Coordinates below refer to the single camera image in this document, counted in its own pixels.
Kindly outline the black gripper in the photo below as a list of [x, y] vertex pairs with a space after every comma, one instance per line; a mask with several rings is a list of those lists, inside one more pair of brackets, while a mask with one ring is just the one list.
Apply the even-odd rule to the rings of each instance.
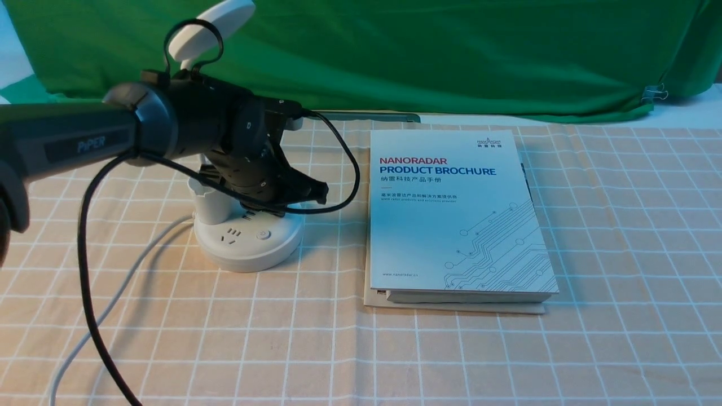
[[205, 157], [222, 178], [221, 185], [245, 196], [246, 210], [268, 211], [282, 217], [282, 208], [307, 201], [327, 203], [328, 185], [291, 167], [281, 158], [278, 143], [271, 141], [265, 108], [258, 98], [248, 98], [228, 116], [228, 126], [218, 147]]

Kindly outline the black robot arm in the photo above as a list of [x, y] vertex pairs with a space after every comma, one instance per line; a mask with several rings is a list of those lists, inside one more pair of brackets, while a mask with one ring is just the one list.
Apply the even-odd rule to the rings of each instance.
[[11, 234], [29, 228], [28, 185], [100, 161], [153, 165], [204, 155], [221, 187], [252, 210], [280, 216], [327, 202], [328, 186], [291, 167], [280, 142], [310, 111], [294, 101], [183, 70], [144, 71], [100, 103], [2, 106], [2, 257]]

